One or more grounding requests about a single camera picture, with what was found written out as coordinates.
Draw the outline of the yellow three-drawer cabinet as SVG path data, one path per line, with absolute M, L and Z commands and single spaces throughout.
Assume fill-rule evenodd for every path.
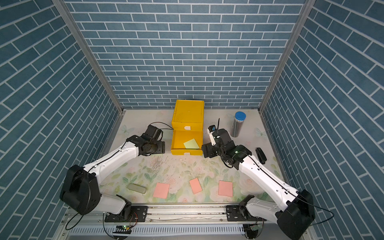
M 203 154 L 204 101 L 177 100 L 172 118 L 173 138 L 171 153 L 177 156 Z M 186 149 L 184 142 L 195 139 L 198 150 Z

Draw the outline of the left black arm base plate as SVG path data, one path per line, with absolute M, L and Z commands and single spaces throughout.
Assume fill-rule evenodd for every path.
M 146 220 L 148 206 L 130 206 L 120 214 L 107 213 L 104 217 L 106 223 L 143 223 Z

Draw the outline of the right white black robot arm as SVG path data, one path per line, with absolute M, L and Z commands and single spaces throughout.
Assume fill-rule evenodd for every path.
M 262 218 L 275 223 L 291 240 L 298 240 L 315 220 L 314 198 L 307 191 L 279 179 L 243 145 L 235 145 L 225 129 L 209 126 L 210 143 L 202 146 L 204 157 L 219 156 L 227 167 L 232 167 L 256 182 L 273 202 L 248 195 L 239 204 L 239 212 L 246 221 Z

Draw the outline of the pink sticky note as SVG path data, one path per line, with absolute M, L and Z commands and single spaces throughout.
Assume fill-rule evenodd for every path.
M 198 178 L 189 181 L 193 194 L 200 193 L 203 189 Z
M 157 183 L 153 193 L 154 198 L 166 199 L 168 197 L 170 184 Z
M 233 183 L 219 181 L 218 195 L 224 197 L 233 197 Z

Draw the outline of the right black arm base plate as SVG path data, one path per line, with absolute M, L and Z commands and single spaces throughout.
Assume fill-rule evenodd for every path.
M 242 222 L 242 221 L 257 222 L 257 221 L 264 220 L 263 218 L 260 218 L 260 217 L 251 216 L 251 214 L 246 210 L 244 206 L 239 206 L 239 205 L 227 205 L 226 213 L 227 213 L 228 222 Z

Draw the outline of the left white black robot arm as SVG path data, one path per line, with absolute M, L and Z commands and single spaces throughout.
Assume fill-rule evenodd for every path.
M 127 138 L 122 146 L 104 157 L 82 167 L 72 166 L 67 171 L 60 199 L 82 216 L 103 212 L 127 220 L 132 203 L 122 196 L 102 193 L 100 184 L 117 168 L 138 156 L 164 154 L 162 137 L 161 129 L 149 125 L 141 136 Z

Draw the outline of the green sticky note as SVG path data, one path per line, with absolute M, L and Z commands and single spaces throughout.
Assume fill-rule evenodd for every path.
M 198 145 L 195 139 L 191 139 L 191 140 L 188 140 L 187 142 L 184 142 L 184 146 L 186 149 L 192 149 L 192 150 L 200 149 L 200 146 Z

